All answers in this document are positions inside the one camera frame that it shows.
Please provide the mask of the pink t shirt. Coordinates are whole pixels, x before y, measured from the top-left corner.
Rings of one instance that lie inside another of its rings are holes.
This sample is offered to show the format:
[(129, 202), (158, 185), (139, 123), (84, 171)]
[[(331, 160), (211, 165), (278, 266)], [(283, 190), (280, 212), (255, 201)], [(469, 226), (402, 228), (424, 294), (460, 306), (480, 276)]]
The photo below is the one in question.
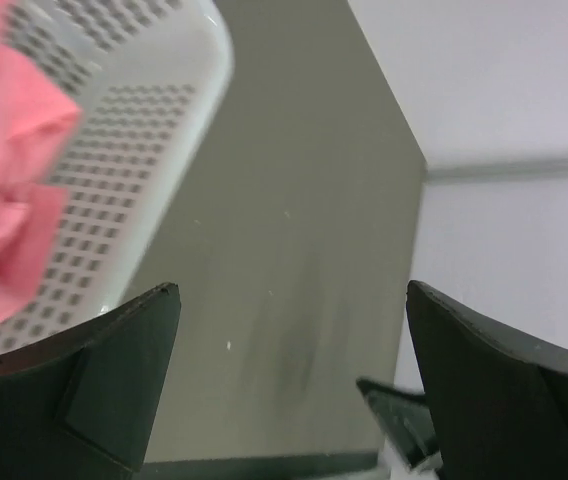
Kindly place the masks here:
[(0, 324), (34, 299), (67, 194), (44, 176), (81, 111), (26, 55), (3, 41), (0, 1)]

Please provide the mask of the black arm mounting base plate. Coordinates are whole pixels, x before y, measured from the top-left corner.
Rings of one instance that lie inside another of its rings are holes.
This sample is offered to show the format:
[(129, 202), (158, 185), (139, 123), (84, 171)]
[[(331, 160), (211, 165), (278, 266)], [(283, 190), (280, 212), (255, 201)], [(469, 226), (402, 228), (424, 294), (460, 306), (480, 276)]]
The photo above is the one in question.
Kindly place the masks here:
[(445, 479), (422, 392), (361, 377), (356, 386), (387, 448), (378, 451), (154, 462), (136, 479)]

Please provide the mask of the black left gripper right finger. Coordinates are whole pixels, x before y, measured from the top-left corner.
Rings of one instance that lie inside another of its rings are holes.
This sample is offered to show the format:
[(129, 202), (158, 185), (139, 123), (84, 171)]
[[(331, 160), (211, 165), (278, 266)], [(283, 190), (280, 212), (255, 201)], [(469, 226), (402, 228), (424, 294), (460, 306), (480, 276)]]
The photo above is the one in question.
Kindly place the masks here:
[(411, 340), (448, 479), (568, 479), (568, 349), (408, 284)]

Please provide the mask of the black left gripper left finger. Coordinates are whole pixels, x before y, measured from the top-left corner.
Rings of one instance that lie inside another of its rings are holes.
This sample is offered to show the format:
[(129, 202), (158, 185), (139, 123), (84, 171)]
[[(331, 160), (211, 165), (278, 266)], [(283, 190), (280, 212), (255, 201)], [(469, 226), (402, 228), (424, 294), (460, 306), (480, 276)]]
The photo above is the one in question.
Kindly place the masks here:
[(130, 479), (180, 318), (177, 285), (0, 355), (0, 479)]

